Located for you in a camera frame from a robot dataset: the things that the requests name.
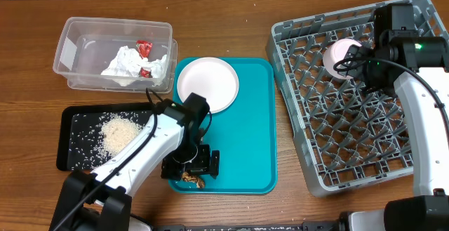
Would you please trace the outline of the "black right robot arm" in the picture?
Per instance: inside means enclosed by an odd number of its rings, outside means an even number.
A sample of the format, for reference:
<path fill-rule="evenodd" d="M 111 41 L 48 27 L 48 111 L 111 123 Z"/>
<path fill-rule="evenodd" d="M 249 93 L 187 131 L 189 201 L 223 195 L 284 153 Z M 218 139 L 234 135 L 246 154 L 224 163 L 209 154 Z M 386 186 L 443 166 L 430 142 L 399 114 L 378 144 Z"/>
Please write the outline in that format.
<path fill-rule="evenodd" d="M 375 50 L 351 47 L 334 65 L 366 89 L 394 93 L 413 154 L 413 197 L 341 217 L 346 230 L 448 229 L 448 43 L 442 37 L 382 34 Z"/>

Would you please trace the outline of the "brown food scrap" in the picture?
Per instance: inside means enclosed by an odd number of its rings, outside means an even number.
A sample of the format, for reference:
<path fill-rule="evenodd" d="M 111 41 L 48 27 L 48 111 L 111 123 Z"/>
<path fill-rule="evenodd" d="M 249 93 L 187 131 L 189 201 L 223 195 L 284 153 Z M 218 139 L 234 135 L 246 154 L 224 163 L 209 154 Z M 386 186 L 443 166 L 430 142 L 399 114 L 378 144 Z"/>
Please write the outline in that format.
<path fill-rule="evenodd" d="M 200 176 L 194 176 L 188 172 L 184 172 L 181 179 L 184 182 L 194 183 L 199 189 L 203 189 L 206 186 L 204 180 Z"/>

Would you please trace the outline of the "pink round plate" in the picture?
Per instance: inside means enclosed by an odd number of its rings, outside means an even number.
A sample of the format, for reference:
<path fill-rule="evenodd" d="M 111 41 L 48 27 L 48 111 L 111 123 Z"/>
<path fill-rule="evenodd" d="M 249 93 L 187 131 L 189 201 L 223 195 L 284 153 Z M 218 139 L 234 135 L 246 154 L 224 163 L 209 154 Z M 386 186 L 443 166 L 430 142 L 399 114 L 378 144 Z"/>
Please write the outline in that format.
<path fill-rule="evenodd" d="M 177 94 L 182 102 L 195 93 L 206 99 L 212 114 L 226 110 L 239 92 L 236 70 L 219 58 L 204 57 L 188 63 L 177 78 Z"/>

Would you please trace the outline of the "pink bowl with rice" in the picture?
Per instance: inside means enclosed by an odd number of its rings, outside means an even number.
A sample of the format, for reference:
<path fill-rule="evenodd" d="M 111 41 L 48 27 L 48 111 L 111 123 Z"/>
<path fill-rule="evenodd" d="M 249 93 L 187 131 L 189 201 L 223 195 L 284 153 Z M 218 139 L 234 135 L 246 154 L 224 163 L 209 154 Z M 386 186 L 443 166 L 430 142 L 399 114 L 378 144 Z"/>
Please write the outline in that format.
<path fill-rule="evenodd" d="M 340 39 L 336 41 L 332 46 L 330 46 L 323 55 L 323 65 L 327 72 L 337 79 L 352 79 L 351 76 L 342 76 L 341 74 L 338 74 L 334 69 L 333 66 L 339 62 L 340 60 L 343 60 L 346 53 L 349 50 L 349 47 L 355 45 L 360 47 L 361 44 L 358 41 L 355 41 L 353 39 Z"/>

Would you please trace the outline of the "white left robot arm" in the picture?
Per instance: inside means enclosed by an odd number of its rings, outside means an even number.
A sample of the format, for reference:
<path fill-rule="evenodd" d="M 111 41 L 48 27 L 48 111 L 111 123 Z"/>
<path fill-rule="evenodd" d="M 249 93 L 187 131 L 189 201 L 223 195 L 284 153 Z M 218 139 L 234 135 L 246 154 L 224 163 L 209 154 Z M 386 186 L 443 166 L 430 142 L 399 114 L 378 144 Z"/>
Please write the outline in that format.
<path fill-rule="evenodd" d="M 162 178 L 180 180 L 219 173 L 220 153 L 201 144 L 202 121 L 210 116 L 205 98 L 191 94 L 182 104 L 165 99 L 151 104 L 140 134 L 91 173 L 73 171 L 63 183 L 51 230 L 147 229 L 131 218 L 134 194 L 158 164 Z"/>

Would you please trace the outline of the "white napkin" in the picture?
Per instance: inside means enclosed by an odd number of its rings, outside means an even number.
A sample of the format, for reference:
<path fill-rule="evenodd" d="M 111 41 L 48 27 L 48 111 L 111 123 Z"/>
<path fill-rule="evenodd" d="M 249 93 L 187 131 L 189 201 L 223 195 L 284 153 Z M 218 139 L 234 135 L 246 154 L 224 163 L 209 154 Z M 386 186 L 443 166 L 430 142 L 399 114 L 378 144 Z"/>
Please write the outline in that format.
<path fill-rule="evenodd" d="M 122 46 L 116 57 L 110 62 L 108 68 L 101 75 L 116 77 L 139 77 L 140 70 L 147 66 L 148 59 L 142 58 L 135 48 Z"/>
<path fill-rule="evenodd" d="M 140 62 L 139 76 L 151 79 L 154 85 L 160 85 L 166 77 L 167 67 L 167 54 L 163 55 L 161 59 L 153 61 L 148 61 L 147 58 L 143 58 Z"/>

